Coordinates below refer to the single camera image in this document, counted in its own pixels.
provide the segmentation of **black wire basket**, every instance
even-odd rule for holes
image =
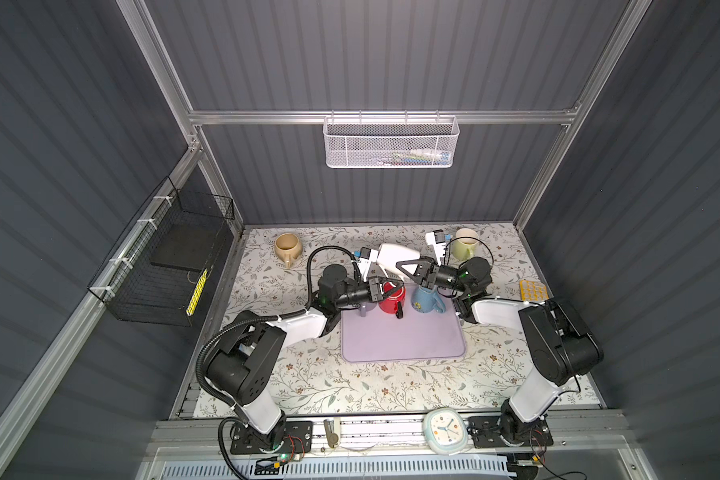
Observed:
[[[88,290],[118,320],[192,326],[204,321],[234,242],[232,199],[174,188],[163,198],[132,246],[118,258],[116,246]],[[120,236],[117,245],[130,232]],[[94,284],[112,263],[105,285]]]

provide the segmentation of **clock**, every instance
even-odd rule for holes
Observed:
[[[427,444],[441,455],[453,455],[467,446],[467,427],[452,408],[438,408],[424,417],[424,437]]]

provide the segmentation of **mug handle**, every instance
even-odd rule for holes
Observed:
[[[434,292],[432,298],[434,298],[434,309],[438,313],[445,313],[445,303],[443,302],[443,299],[440,297],[440,295],[438,295],[437,291]]]

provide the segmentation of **gray corrugated wall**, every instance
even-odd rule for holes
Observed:
[[[326,166],[322,128],[203,128],[248,224],[511,220],[560,127],[465,125],[451,168]]]
[[[625,4],[147,2],[196,110],[568,108]],[[320,128],[205,127],[248,224],[510,220],[557,131],[462,125],[452,168],[334,170]]]
[[[720,478],[720,1],[654,2],[525,234],[663,478]]]
[[[113,2],[0,1],[0,414],[185,148]],[[195,334],[103,319],[4,477],[125,477]]]

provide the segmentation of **floral pattern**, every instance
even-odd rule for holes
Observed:
[[[251,230],[240,269],[230,295],[223,324],[243,310],[259,315],[288,312],[306,302],[306,262],[310,252],[323,245],[347,250],[395,243],[428,252],[424,234],[437,229],[453,234],[466,226],[478,232],[494,255],[494,282],[488,292],[520,298],[521,279],[538,281],[528,255],[512,224],[332,226],[265,228]],[[287,270],[275,256],[280,234],[296,234],[304,254]],[[478,255],[488,256],[478,247]],[[349,264],[336,250],[317,254],[312,263],[312,284],[329,264]],[[381,275],[376,265],[369,275]],[[524,335],[499,326],[463,324],[467,352],[459,360],[347,363],[342,358],[341,325],[320,339],[292,345],[281,352],[267,388],[286,414],[335,412],[425,411],[454,408],[499,407],[514,393],[532,366]],[[597,404],[589,379],[580,379],[582,393],[563,395],[560,404]],[[569,386],[576,389],[575,382]],[[194,417],[226,416],[230,408],[201,392]]]

